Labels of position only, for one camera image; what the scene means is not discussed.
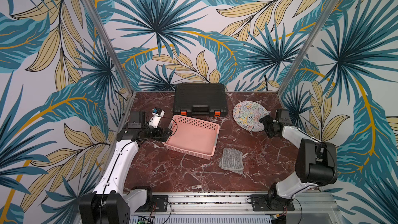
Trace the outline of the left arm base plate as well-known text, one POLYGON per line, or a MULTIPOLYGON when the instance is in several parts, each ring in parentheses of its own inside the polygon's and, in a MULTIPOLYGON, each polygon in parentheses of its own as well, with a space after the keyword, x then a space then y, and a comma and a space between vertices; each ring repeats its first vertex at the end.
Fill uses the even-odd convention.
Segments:
POLYGON ((169 196, 155 195, 143 206, 136 210, 136 213, 165 213, 169 210, 169 196))

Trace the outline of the white plate colourful squiggle pattern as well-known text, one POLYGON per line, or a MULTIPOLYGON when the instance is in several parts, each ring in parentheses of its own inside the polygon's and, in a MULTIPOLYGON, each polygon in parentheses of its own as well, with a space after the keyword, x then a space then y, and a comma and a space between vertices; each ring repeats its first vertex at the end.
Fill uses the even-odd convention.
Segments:
POLYGON ((243 101, 233 108, 233 118, 243 129, 250 132, 261 132, 264 125, 259 121, 270 112, 261 104, 253 101, 243 101))

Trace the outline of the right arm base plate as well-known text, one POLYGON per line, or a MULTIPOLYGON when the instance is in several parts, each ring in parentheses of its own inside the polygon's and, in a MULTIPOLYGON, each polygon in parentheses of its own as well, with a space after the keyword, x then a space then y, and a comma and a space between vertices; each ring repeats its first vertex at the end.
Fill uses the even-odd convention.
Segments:
POLYGON ((250 195, 246 202, 252 206, 254 212, 289 212, 294 211, 292 199, 285 199, 279 196, 250 195))

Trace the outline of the right aluminium corner post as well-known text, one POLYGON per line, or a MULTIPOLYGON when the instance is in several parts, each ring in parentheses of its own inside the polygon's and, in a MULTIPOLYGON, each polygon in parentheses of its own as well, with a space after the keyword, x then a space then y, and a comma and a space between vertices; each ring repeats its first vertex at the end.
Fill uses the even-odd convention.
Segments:
POLYGON ((315 22, 314 27, 308 34, 308 37, 303 44, 303 47, 300 49, 299 53, 297 54, 295 60, 291 64, 290 69, 286 73, 284 77, 283 83, 280 85, 280 88, 277 91, 278 96, 282 96, 288 87, 289 81, 294 76, 297 68, 300 66, 301 62, 303 61, 305 55, 307 54, 309 48, 311 47, 313 41, 317 37, 318 33, 321 31, 322 27, 325 25, 328 17, 334 11, 335 6, 339 3, 339 0, 328 0, 324 10, 320 13, 319 18, 315 22))

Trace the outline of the left aluminium corner post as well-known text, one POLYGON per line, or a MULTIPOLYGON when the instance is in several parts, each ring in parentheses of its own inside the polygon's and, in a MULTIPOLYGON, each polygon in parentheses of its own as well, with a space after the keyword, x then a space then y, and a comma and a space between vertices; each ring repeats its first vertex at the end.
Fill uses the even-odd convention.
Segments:
POLYGON ((93 25, 97 29, 98 35, 99 35, 100 39, 102 40, 103 45, 105 46, 112 62, 114 63, 116 71, 119 73, 125 88, 127 89, 129 95, 133 95, 134 91, 130 85, 130 81, 128 80, 128 78, 122 68, 122 65, 117 56, 117 53, 109 39, 109 36, 106 33, 106 30, 104 28, 104 25, 102 24, 102 21, 97 12, 97 9, 94 6, 94 3, 92 2, 92 0, 82 0, 82 3, 86 7, 86 10, 93 22, 93 25))

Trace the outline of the pink perforated plastic basket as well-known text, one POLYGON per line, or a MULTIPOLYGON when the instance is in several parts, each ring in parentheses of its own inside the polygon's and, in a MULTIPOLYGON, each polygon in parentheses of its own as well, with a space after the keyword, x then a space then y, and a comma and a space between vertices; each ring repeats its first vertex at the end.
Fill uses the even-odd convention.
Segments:
POLYGON ((217 123, 175 115, 169 125, 172 135, 164 146, 172 151, 210 160, 216 149, 220 125, 217 123))

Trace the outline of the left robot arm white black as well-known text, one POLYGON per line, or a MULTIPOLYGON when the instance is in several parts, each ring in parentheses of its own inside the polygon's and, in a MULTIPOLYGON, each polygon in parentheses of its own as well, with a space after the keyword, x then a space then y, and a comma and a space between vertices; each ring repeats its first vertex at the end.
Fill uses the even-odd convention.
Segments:
POLYGON ((79 201, 79 212, 84 224, 128 224, 131 214, 144 206, 151 198, 148 187, 139 187, 126 196, 123 186, 130 165, 143 142, 166 141, 172 134, 159 126, 164 111, 154 108, 150 119, 144 111, 130 112, 129 119, 117 134, 112 158, 102 179, 92 193, 79 201))

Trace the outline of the black plastic tool case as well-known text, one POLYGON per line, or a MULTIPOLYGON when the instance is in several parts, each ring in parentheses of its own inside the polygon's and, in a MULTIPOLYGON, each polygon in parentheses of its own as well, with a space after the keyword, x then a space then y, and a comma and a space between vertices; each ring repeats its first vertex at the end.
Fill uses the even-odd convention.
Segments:
POLYGON ((228 104, 224 85, 178 84, 175 89, 173 113, 187 117, 225 117, 228 115, 228 104))

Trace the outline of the aluminium corner post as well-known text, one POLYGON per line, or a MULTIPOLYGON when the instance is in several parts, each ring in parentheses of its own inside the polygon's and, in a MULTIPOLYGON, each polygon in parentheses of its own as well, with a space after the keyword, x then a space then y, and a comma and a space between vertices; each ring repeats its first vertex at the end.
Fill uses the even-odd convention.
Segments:
POLYGON ((300 66, 301 62, 303 61, 305 55, 307 54, 309 48, 311 47, 313 41, 317 37, 318 33, 321 31, 322 27, 325 25, 328 17, 334 11, 335 6, 339 3, 339 0, 328 0, 324 10, 320 13, 319 18, 315 22, 314 27, 308 34, 308 37, 303 44, 303 47, 300 49, 299 53, 297 54, 295 60, 291 64, 290 69, 286 73, 284 77, 283 83, 280 85, 280 88, 277 91, 278 96, 282 96, 288 87, 289 81, 294 76, 297 68, 300 66))
POLYGON ((128 78, 122 68, 122 65, 117 56, 117 53, 109 39, 109 36, 106 33, 106 30, 104 28, 104 25, 102 24, 102 21, 97 12, 97 9, 94 6, 94 3, 92 2, 92 0, 82 0, 82 3, 86 7, 86 10, 93 22, 93 25, 97 29, 98 35, 99 35, 100 39, 102 40, 103 45, 105 46, 112 62, 114 63, 116 71, 119 73, 125 88, 127 89, 129 95, 133 95, 134 91, 130 85, 130 81, 128 80, 128 78))

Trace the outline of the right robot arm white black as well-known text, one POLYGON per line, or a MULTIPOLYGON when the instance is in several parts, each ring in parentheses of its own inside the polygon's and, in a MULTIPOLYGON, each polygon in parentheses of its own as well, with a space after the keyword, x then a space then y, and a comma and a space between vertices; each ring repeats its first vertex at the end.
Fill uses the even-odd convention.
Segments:
POLYGON ((295 171, 284 180, 272 184, 268 193, 255 202, 273 210, 288 209, 293 198, 312 187, 323 187, 337 181, 336 147, 323 142, 293 125, 289 111, 278 109, 276 117, 259 119, 269 138, 280 136, 298 148, 295 171))

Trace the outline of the grey dish cloth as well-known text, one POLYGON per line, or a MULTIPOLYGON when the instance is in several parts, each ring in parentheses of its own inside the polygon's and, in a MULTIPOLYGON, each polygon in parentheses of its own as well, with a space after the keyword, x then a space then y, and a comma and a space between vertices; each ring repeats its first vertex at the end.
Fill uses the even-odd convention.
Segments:
POLYGON ((243 153, 234 148, 224 148, 219 167, 223 170, 243 175, 243 153))

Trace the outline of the aluminium front rail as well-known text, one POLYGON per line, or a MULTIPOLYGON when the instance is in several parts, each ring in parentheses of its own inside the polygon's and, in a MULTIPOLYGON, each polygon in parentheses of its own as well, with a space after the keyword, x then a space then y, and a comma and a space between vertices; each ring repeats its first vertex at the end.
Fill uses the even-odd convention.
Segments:
POLYGON ((261 192, 167 192, 169 210, 165 213, 132 213, 149 216, 154 224, 343 224, 343 215, 331 193, 309 191, 293 199, 295 210, 254 212, 246 202, 261 192))

